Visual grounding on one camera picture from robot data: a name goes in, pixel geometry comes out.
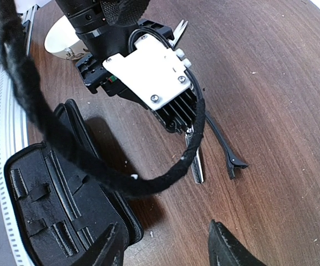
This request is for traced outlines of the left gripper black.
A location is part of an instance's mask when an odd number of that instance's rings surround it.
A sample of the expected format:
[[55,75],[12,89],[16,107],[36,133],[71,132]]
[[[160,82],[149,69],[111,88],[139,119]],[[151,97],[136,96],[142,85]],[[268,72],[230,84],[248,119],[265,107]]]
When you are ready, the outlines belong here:
[[[142,19],[138,22],[138,27],[140,29],[151,28],[167,38],[167,41],[174,39],[174,30],[166,25]],[[120,81],[120,79],[106,71],[101,65],[101,62],[93,55],[86,55],[85,58],[76,63],[76,67],[82,77],[84,85],[91,93],[96,94],[97,88],[101,87],[108,96],[117,95],[123,99],[139,104],[146,110],[150,109],[150,107]],[[160,109],[152,110],[151,112],[160,121],[166,131],[169,133],[181,133],[191,127],[192,123],[195,121],[196,103],[197,98],[194,89],[190,86],[169,103],[165,104]]]

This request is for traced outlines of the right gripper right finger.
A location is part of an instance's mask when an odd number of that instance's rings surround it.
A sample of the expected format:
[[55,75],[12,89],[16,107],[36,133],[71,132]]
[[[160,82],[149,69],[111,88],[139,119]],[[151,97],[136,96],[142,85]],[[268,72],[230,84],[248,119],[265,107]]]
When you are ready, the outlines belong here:
[[211,220],[208,237],[209,265],[262,265],[221,222]]

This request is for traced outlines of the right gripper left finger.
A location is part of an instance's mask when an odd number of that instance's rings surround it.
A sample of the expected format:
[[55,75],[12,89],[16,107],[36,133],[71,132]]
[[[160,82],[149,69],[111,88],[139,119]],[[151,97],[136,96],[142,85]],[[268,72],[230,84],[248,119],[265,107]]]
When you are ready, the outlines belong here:
[[93,245],[73,265],[120,266],[124,263],[123,232],[119,223],[111,223]]

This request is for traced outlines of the silver thinning scissors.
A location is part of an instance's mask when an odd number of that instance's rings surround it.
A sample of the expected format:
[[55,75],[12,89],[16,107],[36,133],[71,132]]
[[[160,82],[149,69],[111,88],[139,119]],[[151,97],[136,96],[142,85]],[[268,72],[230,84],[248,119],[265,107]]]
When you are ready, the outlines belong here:
[[[193,126],[186,129],[185,142],[186,142],[186,146],[187,147],[189,146],[189,144],[190,144],[190,142],[192,140],[193,134],[194,134]],[[193,174],[195,183],[196,184],[202,184],[204,182],[204,174],[203,174],[203,171],[202,171],[202,164],[201,164],[200,150],[199,149],[196,150],[196,155],[195,155],[195,157],[194,157],[194,159],[192,161],[191,169],[192,169],[192,174]]]

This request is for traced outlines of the black zip tool case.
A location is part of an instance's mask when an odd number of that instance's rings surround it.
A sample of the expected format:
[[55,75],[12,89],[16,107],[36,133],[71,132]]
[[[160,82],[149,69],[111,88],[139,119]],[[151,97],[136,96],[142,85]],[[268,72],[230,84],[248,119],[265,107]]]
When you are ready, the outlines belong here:
[[63,158],[50,144],[32,144],[4,166],[22,243],[34,265],[73,265],[111,223],[124,251],[144,231],[127,200]]

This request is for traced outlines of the silver straight scissors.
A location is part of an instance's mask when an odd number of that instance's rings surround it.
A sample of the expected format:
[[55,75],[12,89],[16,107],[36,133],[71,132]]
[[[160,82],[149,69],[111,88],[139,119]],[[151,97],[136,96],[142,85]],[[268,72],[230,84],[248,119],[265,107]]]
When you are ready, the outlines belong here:
[[169,44],[172,46],[173,49],[176,47],[182,35],[184,34],[187,24],[188,24],[188,21],[185,21],[184,19],[182,19],[180,23],[177,25],[177,27],[175,28],[175,30],[173,31],[174,39],[169,40]]

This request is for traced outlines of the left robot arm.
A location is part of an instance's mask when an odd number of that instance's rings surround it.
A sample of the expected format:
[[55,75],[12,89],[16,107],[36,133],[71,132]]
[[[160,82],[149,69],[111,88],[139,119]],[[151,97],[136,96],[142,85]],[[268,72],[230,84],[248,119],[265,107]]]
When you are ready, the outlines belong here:
[[135,50],[135,41],[146,34],[156,32],[172,47],[181,34],[141,17],[149,1],[57,1],[57,5],[86,46],[85,58],[79,60],[76,67],[88,90],[95,94],[98,87],[102,87],[109,96],[118,95],[148,109],[148,105],[102,63],[116,53],[129,55]]

